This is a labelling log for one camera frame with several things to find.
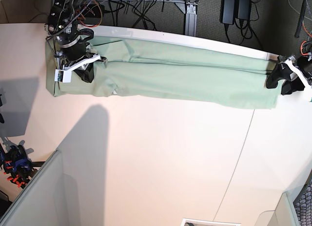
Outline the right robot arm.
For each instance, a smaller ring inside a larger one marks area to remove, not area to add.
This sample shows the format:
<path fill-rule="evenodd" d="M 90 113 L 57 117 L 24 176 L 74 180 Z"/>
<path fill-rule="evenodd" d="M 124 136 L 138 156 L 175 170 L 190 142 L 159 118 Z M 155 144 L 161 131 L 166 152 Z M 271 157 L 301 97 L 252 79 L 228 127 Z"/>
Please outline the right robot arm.
<path fill-rule="evenodd" d="M 95 77 L 94 63 L 106 61 L 91 51 L 93 25 L 83 23 L 83 15 L 92 4 L 100 8 L 96 0 L 52 0 L 45 29 L 46 42 L 56 60 L 56 82 L 68 83 L 76 73 L 83 82 L 91 83 Z"/>

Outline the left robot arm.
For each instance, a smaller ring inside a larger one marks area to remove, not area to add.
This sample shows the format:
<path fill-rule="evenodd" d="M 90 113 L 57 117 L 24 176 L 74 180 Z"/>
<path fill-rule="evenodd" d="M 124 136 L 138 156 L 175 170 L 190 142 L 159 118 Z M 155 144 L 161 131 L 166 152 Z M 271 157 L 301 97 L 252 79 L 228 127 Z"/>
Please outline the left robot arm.
<path fill-rule="evenodd" d="M 281 95 L 291 95 L 294 92 L 301 92 L 302 97 L 309 102 L 312 101 L 312 33 L 308 31 L 304 24 L 305 14 L 308 11 L 312 14 L 312 0 L 303 0 L 299 12 L 299 20 L 295 31 L 295 38 L 303 29 L 308 39 L 300 45 L 300 56 L 289 57 L 278 56 L 274 69 L 266 79 L 266 88 L 275 89 L 282 81 Z"/>

